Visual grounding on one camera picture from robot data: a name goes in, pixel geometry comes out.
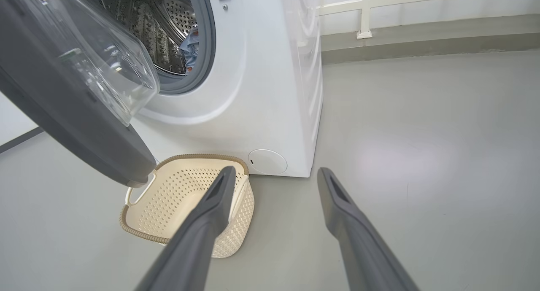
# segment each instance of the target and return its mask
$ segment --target basket rim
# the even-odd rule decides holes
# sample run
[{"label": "basket rim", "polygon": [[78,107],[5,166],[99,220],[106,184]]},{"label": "basket rim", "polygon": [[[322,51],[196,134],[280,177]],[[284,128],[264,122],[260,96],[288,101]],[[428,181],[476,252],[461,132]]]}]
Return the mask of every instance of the basket rim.
[{"label": "basket rim", "polygon": [[[241,164],[242,168],[244,169],[244,175],[249,176],[249,170],[247,168],[247,165],[243,160],[241,160],[238,157],[234,156],[227,156],[227,155],[219,155],[219,154],[183,154],[183,155],[176,155],[173,157],[169,157],[165,159],[163,162],[160,162],[155,170],[159,170],[162,166],[168,164],[169,162],[173,162],[174,160],[178,159],[218,159],[218,160],[229,160],[231,162],[237,162]],[[128,205],[124,205],[124,208],[122,208],[122,212],[120,213],[120,227],[122,229],[130,234],[133,234],[137,237],[140,237],[142,239],[154,241],[155,243],[168,243],[170,238],[165,237],[157,237],[155,235],[150,235],[138,230],[133,229],[132,227],[127,225],[127,210],[129,209]]]}]

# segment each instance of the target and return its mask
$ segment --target front-loading washing machine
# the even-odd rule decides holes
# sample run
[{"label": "front-loading washing machine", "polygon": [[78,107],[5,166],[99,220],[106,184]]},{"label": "front-loading washing machine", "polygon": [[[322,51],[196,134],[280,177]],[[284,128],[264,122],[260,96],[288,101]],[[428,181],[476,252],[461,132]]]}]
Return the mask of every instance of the front-loading washing machine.
[{"label": "front-loading washing machine", "polygon": [[[147,146],[158,160],[177,154],[225,154],[243,159],[255,174],[310,175],[323,100],[317,0],[76,0],[78,6],[92,12],[92,18],[111,22],[100,29],[75,20],[77,5],[62,13],[61,20],[54,20],[56,15],[36,17],[52,8],[65,10],[62,1],[66,0],[5,0],[4,16],[8,17],[4,28],[12,30],[0,35],[12,45],[4,43],[4,50],[0,49],[4,79],[0,89],[88,164],[108,176],[122,175],[116,181],[134,182],[121,172],[122,167],[129,162],[135,166],[137,157],[129,154]],[[57,80],[69,78],[73,70],[58,64],[65,65],[81,54],[76,47],[66,51],[55,41],[55,35],[65,36],[61,26],[68,23],[72,24],[69,31],[76,32],[70,35],[77,41],[83,45],[99,41],[109,53],[112,45],[93,37],[101,30],[116,36],[129,32],[142,41],[160,89],[140,103],[144,107],[127,110],[128,118],[138,112],[131,120],[116,123],[106,118],[110,126],[101,128],[104,116],[110,113],[98,113],[98,106],[79,113],[82,106],[75,106],[79,102],[103,102],[95,94],[106,89],[96,86],[93,78],[85,78],[84,84],[71,80],[51,83],[52,74]],[[181,45],[195,30],[197,56],[188,69]],[[23,41],[25,51],[13,52]],[[122,41],[126,49],[136,49],[132,41]],[[37,56],[31,60],[38,53],[44,60]],[[133,63],[133,54],[141,55],[137,51],[131,57],[124,55],[130,66],[123,69],[135,70],[134,75],[140,76],[137,70],[143,64]],[[106,74],[122,74],[117,64],[106,66]],[[17,68],[40,72],[29,78]],[[108,85],[113,88],[114,102],[121,100],[123,82]],[[111,110],[107,102],[104,108]],[[85,118],[77,123],[66,121],[67,116]],[[139,154],[149,158],[146,152]]]}]

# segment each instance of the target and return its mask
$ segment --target beige laundry basket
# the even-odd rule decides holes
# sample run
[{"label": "beige laundry basket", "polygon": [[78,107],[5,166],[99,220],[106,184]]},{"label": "beige laundry basket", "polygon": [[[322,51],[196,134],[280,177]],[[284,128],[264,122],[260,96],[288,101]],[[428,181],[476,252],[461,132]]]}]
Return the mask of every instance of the beige laundry basket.
[{"label": "beige laundry basket", "polygon": [[197,206],[214,179],[226,166],[237,172],[229,224],[216,238],[213,258],[233,255],[242,245],[255,201],[246,164],[239,158],[212,154],[178,155],[164,160],[137,201],[131,203],[127,190],[120,226],[137,236],[166,244]]}]

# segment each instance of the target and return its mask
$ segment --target gray floor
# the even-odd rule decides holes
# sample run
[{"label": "gray floor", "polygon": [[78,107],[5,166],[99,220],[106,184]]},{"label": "gray floor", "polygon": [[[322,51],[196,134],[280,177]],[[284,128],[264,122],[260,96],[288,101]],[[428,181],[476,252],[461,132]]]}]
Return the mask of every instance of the gray floor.
[{"label": "gray floor", "polygon": [[[332,168],[424,291],[540,289],[540,52],[324,66]],[[160,249],[122,186],[38,137],[0,154],[0,289],[131,290]],[[209,291],[347,289],[316,180],[252,176],[244,245]]]}]

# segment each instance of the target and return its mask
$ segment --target washing machine drum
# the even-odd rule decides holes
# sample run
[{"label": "washing machine drum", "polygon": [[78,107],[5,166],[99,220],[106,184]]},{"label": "washing machine drum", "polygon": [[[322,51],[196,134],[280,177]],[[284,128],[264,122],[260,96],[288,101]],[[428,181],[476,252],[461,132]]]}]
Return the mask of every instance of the washing machine drum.
[{"label": "washing machine drum", "polygon": [[[145,45],[158,72],[162,94],[191,91],[206,78],[215,46],[209,0],[99,1]],[[181,45],[192,51],[186,56]]]}]

